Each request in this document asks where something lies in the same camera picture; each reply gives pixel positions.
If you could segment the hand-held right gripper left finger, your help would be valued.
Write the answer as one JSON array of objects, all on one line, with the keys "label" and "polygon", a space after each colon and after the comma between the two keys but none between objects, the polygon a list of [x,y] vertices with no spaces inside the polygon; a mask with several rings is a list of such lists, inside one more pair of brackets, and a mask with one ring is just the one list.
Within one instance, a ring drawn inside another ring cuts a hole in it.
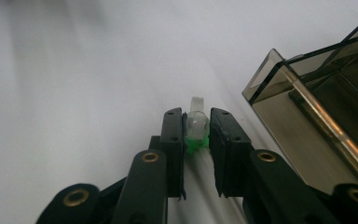
[{"label": "hand-held right gripper left finger", "polygon": [[186,199],[184,187],[184,121],[180,107],[164,113],[161,133],[151,137],[149,149],[160,150],[167,157],[168,196]]}]

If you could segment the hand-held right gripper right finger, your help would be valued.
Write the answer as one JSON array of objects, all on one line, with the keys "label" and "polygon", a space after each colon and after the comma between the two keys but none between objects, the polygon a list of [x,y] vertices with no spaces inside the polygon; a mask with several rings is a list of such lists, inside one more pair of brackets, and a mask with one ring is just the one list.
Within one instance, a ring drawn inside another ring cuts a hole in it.
[{"label": "hand-held right gripper right finger", "polygon": [[209,149],[218,195],[242,197],[252,141],[232,114],[224,109],[211,109]]}]

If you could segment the small clear green plastic part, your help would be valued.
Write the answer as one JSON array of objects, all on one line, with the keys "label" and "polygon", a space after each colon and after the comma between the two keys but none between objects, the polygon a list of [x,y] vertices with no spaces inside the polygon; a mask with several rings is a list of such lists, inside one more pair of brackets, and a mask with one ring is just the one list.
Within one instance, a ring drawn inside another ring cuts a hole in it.
[{"label": "small clear green plastic part", "polygon": [[186,152],[193,154],[209,146],[210,121],[204,113],[204,99],[193,97],[186,117]]}]

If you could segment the smoky transparent drawer box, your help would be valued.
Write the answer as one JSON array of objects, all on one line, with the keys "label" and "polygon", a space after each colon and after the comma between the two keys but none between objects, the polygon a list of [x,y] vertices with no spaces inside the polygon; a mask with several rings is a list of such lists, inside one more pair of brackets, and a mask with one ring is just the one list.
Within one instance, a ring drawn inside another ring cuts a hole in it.
[{"label": "smoky transparent drawer box", "polygon": [[358,184],[358,26],[291,59],[272,49],[242,95],[306,184]]}]

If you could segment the white board sheet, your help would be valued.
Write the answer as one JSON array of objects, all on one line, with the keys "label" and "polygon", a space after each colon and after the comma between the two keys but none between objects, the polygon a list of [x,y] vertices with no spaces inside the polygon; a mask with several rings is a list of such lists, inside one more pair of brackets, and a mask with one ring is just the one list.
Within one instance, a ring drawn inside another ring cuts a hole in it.
[{"label": "white board sheet", "polygon": [[292,58],[357,25],[358,0],[0,0],[0,224],[115,183],[196,96],[274,149],[246,84],[270,50]]}]

